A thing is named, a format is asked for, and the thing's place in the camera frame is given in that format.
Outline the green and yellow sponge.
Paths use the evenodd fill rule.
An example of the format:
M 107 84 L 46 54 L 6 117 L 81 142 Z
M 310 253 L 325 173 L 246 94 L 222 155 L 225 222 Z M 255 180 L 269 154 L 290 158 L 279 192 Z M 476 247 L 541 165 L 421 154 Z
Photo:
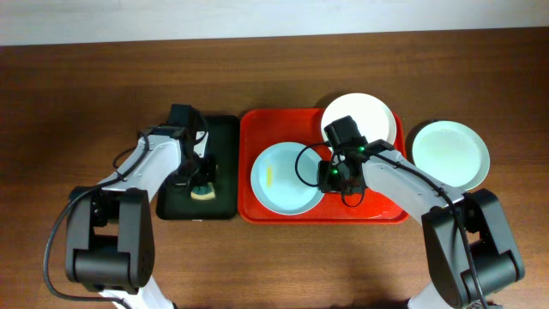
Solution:
M 212 183 L 206 185 L 194 186 L 190 192 L 190 197 L 197 201 L 209 201 L 216 198 L 214 186 Z

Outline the light blue plate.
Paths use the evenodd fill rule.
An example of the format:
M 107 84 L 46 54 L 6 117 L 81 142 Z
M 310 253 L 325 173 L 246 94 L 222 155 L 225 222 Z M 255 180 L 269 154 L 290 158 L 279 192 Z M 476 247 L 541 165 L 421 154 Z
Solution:
M 279 142 L 263 150 L 254 161 L 250 185 L 256 199 L 278 215 L 301 215 L 324 198 L 316 187 L 304 184 L 295 172 L 295 162 L 305 145 Z

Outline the pale green plate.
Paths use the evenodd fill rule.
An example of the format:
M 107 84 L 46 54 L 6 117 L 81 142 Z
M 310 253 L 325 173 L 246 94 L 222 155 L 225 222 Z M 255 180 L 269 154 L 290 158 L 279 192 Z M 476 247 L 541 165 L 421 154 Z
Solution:
M 484 140 L 465 124 L 449 120 L 423 126 L 413 138 L 411 156 L 423 172 L 464 191 L 479 186 L 491 166 Z

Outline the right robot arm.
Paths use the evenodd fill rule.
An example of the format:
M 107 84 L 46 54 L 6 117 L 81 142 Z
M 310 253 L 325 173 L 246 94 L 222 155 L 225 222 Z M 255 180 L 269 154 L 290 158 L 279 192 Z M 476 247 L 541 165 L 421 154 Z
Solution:
M 406 308 L 489 306 L 486 298 L 525 276 L 497 196 L 433 178 L 383 139 L 369 142 L 349 116 L 324 128 L 333 154 L 319 164 L 319 189 L 342 197 L 367 190 L 387 197 L 422 227 L 430 283 Z

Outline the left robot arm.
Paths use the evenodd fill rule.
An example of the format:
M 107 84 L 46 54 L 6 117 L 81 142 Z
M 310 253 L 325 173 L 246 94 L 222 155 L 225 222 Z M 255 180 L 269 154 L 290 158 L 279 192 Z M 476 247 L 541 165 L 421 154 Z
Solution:
M 94 186 L 69 196 L 65 273 L 118 308 L 173 308 L 152 277 L 155 249 L 150 202 L 170 181 L 189 187 L 208 144 L 205 117 L 173 105 L 167 121 L 141 132 L 126 161 Z

